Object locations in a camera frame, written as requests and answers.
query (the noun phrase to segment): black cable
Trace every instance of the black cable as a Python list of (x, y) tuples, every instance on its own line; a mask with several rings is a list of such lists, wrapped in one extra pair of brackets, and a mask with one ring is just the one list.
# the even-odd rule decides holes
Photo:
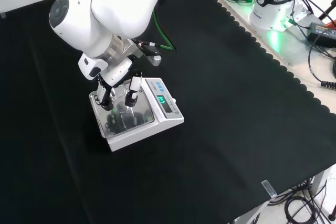
[(288, 220), (288, 222), (286, 224), (291, 223), (293, 221), (294, 217), (302, 210), (302, 208), (304, 208), (309, 202), (311, 202), (312, 200), (314, 200), (323, 191), (323, 189), (326, 188), (326, 186), (327, 186), (327, 182), (325, 182), (325, 185), (322, 187), (322, 189), (314, 197), (312, 197), (299, 210), (297, 210), (293, 216), (291, 216), (291, 218)]
[(311, 8), (309, 2), (307, 0), (302, 0), (302, 2), (306, 5), (308, 11), (310, 11), (311, 14), (314, 14), (313, 9)]
[[(308, 205), (308, 207), (310, 208), (311, 211), (311, 216), (309, 218), (309, 220), (305, 221), (305, 222), (298, 222), (296, 220), (294, 220), (294, 218), (290, 215), (289, 213), (289, 205), (295, 201), (295, 200), (299, 200), (299, 201), (303, 201), (306, 203), (306, 205)], [(291, 197), (289, 200), (287, 200), (286, 204), (285, 204), (285, 214), (286, 214), (286, 218), (287, 220), (290, 220), (291, 223), (293, 224), (313, 224), (315, 222), (315, 207), (310, 203), (309, 200), (301, 197), (301, 196), (294, 196)]]
[[(301, 31), (301, 33), (303, 34), (303, 36), (306, 38), (306, 40), (307, 40), (307, 35), (305, 34), (305, 32), (301, 29), (301, 27), (302, 26), (296, 26), (300, 31)], [(326, 57), (329, 57), (329, 58), (331, 58), (331, 59), (333, 59), (333, 60), (336, 60), (336, 57), (334, 57), (333, 55), (331, 55), (330, 53), (328, 53), (327, 51), (326, 51), (326, 49), (324, 49), (323, 47), (321, 47), (321, 46), (319, 46), (319, 47), (314, 47), (314, 49), (315, 49), (315, 51), (316, 52), (319, 52), (320, 54), (323, 54), (324, 56), (326, 56)]]
[(336, 23), (335, 21), (324, 11), (322, 10), (317, 4), (315, 4), (312, 0), (307, 0), (309, 2), (311, 2), (318, 10), (320, 10), (321, 12), (323, 12), (330, 20), (331, 22), (334, 24), (334, 26), (336, 27)]
[[(321, 212), (322, 212), (322, 206), (323, 206), (323, 203), (324, 203), (324, 200), (326, 199), (326, 195), (327, 195), (327, 183), (325, 183), (325, 193), (324, 193), (324, 197), (323, 197), (323, 200), (322, 200), (322, 203), (321, 203), (321, 206), (320, 207), (318, 207), (318, 205), (317, 205), (317, 203), (315, 202), (315, 200), (313, 199), (312, 200), (312, 202), (313, 202), (313, 205), (315, 206), (316, 205), (316, 208), (318, 209), (318, 215), (317, 215), (317, 217), (316, 217), (316, 220), (317, 220), (317, 218), (321, 215)], [(311, 191), (310, 191), (310, 188), (308, 188), (308, 193), (309, 193), (309, 197), (310, 198), (312, 198), (312, 196), (311, 196)]]
[(257, 224), (258, 220), (260, 217), (260, 213), (257, 215), (257, 217), (254, 219), (254, 221), (252, 221), (252, 224)]
[(311, 51), (313, 50), (313, 47), (316, 44), (316, 41), (318, 41), (318, 39), (321, 37), (322, 34), (319, 34), (319, 36), (317, 36), (317, 38), (314, 40), (314, 42), (312, 43), (310, 50), (309, 50), (309, 54), (308, 54), (308, 66), (309, 66), (309, 70), (311, 72), (311, 74), (315, 77), (315, 79), (317, 79), (319, 82), (322, 83), (322, 81), (314, 74), (312, 68), (311, 68), (311, 64), (310, 64), (310, 55), (311, 55)]

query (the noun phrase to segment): green digital readout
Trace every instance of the green digital readout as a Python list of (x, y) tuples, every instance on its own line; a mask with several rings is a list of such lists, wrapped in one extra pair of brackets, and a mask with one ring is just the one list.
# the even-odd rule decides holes
[(163, 107), (163, 109), (166, 113), (172, 113), (173, 112), (163, 95), (157, 95), (157, 99), (161, 103), (161, 105), (162, 105), (162, 107)]

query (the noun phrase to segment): table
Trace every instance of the table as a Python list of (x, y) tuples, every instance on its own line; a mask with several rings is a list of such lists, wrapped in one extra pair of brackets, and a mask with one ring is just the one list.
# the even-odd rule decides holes
[[(88, 99), (97, 84), (48, 23), (53, 2), (0, 20), (3, 223), (226, 223), (269, 200), (264, 180), (281, 193), (336, 163), (336, 118), (214, 0), (159, 5), (177, 53), (139, 62), (184, 124), (111, 153)], [(153, 22), (142, 38), (164, 43)]]
[[(228, 5), (223, 0), (218, 0), (224, 7), (228, 8)], [(243, 26), (249, 33), (255, 35), (253, 30), (247, 28), (243, 22), (240, 21), (240, 18), (235, 16), (235, 14), (231, 13), (232, 16), (235, 17), (236, 21), (239, 22), (241, 26)], [(257, 42), (261, 44), (263, 48), (270, 54), (272, 54), (277, 60), (279, 60), (280, 64), (285, 65), (281, 57), (279, 57), (276, 51), (272, 50), (267, 44), (264, 44), (261, 40), (257, 38)], [(326, 57), (319, 57), (311, 60), (312, 67), (317, 76), (320, 76), (323, 80), (334, 80), (335, 77), (332, 74), (332, 65), (333, 61)], [(327, 106), (330, 109), (330, 112), (336, 113), (336, 103), (335, 103), (335, 92), (333, 90), (322, 89), (320, 87), (320, 83), (312, 76), (308, 62), (301, 64), (296, 67), (286, 66), (288, 71), (292, 72), (294, 76), (301, 80), (301, 82), (306, 85), (307, 89), (314, 94), (316, 98), (318, 98), (321, 103)]]
[[(230, 6), (227, 5), (227, 3), (223, 0), (218, 0), (224, 7), (228, 8), (230, 11)], [(251, 33), (253, 36), (256, 37), (256, 41), (261, 44), (263, 48), (266, 49), (266, 51), (269, 54), (272, 54), (274, 58), (279, 60), (281, 65), (286, 65), (288, 71), (292, 72), (294, 76), (307, 87), (307, 90), (312, 92), (316, 98), (318, 98), (322, 104), (327, 106), (331, 113), (336, 113), (336, 92), (333, 90), (323, 89), (320, 87), (320, 83), (312, 76), (308, 61), (304, 64), (301, 64), (299, 66), (289, 66), (288, 64), (285, 64), (283, 59), (277, 54), (275, 50), (273, 50), (268, 44), (264, 43), (262, 40), (258, 39), (258, 36), (255, 31), (249, 29), (244, 25), (244, 22), (241, 20), (241, 18), (237, 15), (235, 15), (235, 12), (231, 12), (231, 15), (235, 17), (235, 19), (239, 22), (240, 26), (243, 26), (249, 33)], [(311, 60), (311, 64), (313, 66), (314, 72), (320, 76), (323, 80), (334, 80), (334, 76), (332, 74), (332, 65), (333, 61), (328, 59), (327, 57), (318, 57), (316, 59)], [(320, 188), (323, 187), (325, 184), (328, 175), (330, 172), (330, 168), (322, 171), (314, 178), (313, 186), (312, 186), (312, 193), (313, 195), (316, 194)], [(256, 207), (252, 211), (246, 213), (245, 215), (241, 216), (236, 224), (249, 224), (251, 223), (256, 216), (265, 208), (268, 204), (268, 201), (264, 204)]]

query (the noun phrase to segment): cable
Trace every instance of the cable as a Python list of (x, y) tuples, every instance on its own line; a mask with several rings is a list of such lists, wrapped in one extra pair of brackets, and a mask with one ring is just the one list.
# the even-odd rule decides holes
[(308, 54), (308, 66), (309, 66), (309, 70), (311, 72), (311, 74), (315, 77), (315, 79), (317, 79), (319, 82), (322, 83), (322, 81), (314, 74), (312, 68), (311, 68), (311, 64), (310, 64), (310, 55), (311, 55), (311, 51), (313, 50), (313, 47), (316, 44), (316, 41), (318, 41), (318, 39), (321, 37), (322, 34), (319, 34), (319, 36), (317, 36), (317, 38), (314, 40), (314, 42), (312, 43), (310, 50), (309, 50), (309, 54)]
[(288, 222), (286, 224), (289, 224), (289, 223), (294, 223), (292, 222), (294, 217), (302, 210), (302, 208), (304, 208), (306, 205), (308, 205), (311, 201), (313, 201), (322, 191), (323, 189), (325, 189), (327, 187), (327, 182), (325, 182), (325, 185), (322, 187), (322, 189), (314, 196), (312, 197), (310, 200), (308, 200), (308, 202), (306, 202), (299, 210), (297, 210), (295, 212), (295, 214), (293, 216), (290, 217), (290, 219), (288, 220)]
[(254, 219), (254, 221), (252, 221), (252, 224), (257, 224), (258, 220), (260, 217), (260, 213), (257, 215), (257, 217)]
[(324, 10), (322, 10), (317, 4), (315, 4), (312, 0), (307, 0), (307, 1), (309, 1), (309, 2), (311, 2), (318, 10), (320, 10), (321, 12), (323, 12), (323, 14), (325, 14), (325, 16), (327, 16), (330, 20), (331, 20), (331, 22), (334, 24), (334, 26), (336, 27), (336, 23), (335, 23), (335, 21), (324, 11)]
[(314, 14), (313, 9), (311, 8), (309, 2), (307, 0), (302, 0), (302, 2), (306, 5), (308, 11), (310, 11), (311, 14)]
[[(307, 40), (307, 35), (305, 35), (305, 32), (301, 29), (302, 26), (298, 26), (298, 25), (296, 24), (296, 27), (301, 31), (301, 33), (303, 34), (303, 36), (304, 36), (305, 39)], [(321, 46), (316, 47), (316, 46), (315, 46), (314, 49), (315, 49), (316, 52), (319, 52), (319, 53), (323, 54), (323, 55), (326, 56), (326, 57), (329, 57), (329, 58), (331, 58), (331, 59), (333, 59), (333, 60), (336, 60), (336, 57), (334, 57), (333, 55), (331, 55), (330, 53), (328, 53), (328, 52), (326, 51), (326, 49), (324, 49), (323, 47), (321, 47)]]
[(168, 43), (169, 46), (164, 46), (164, 45), (160, 45), (161, 48), (164, 48), (164, 49), (167, 49), (167, 50), (171, 50), (171, 51), (174, 51), (176, 52), (176, 48), (173, 46), (173, 44), (170, 42), (170, 40), (167, 38), (166, 34), (163, 32), (161, 26), (160, 26), (160, 23), (159, 23), (159, 20), (157, 18), (157, 14), (156, 14), (156, 10), (154, 9), (153, 11), (153, 17), (154, 17), (154, 21), (155, 21), (155, 24), (156, 24), (156, 27), (158, 28), (161, 36), (163, 37), (163, 39)]

